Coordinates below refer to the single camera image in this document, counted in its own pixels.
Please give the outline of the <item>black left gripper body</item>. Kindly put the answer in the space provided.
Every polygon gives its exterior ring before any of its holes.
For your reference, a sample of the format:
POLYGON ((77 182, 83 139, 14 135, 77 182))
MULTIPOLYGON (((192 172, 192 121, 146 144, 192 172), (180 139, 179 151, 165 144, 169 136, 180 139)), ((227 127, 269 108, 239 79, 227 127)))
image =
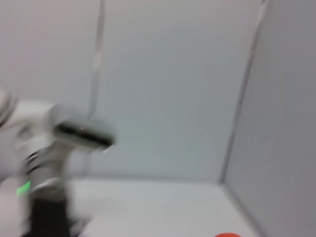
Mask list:
POLYGON ((69 199, 32 196, 30 200, 30 237, 80 237, 91 219, 71 215, 69 199))

